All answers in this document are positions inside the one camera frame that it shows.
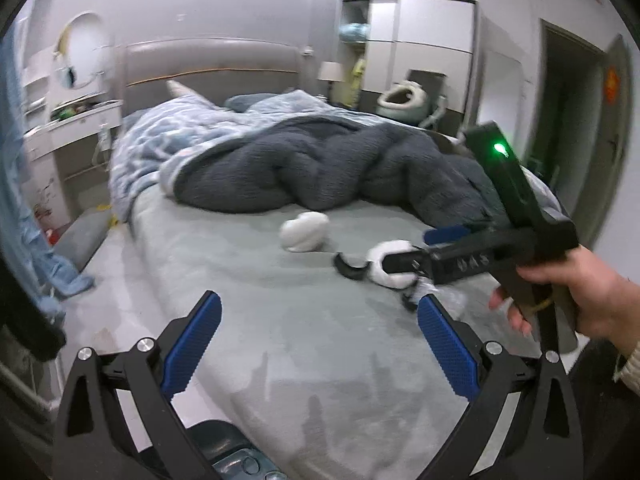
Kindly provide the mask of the person's right hand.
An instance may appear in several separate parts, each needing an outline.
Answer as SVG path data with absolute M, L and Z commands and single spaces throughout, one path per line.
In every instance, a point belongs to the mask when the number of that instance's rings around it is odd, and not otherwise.
M 519 266 L 516 272 L 534 284 L 567 287 L 578 307 L 578 333 L 608 340 L 624 358 L 637 349 L 639 285 L 618 274 L 589 249 L 579 246 L 561 260 Z

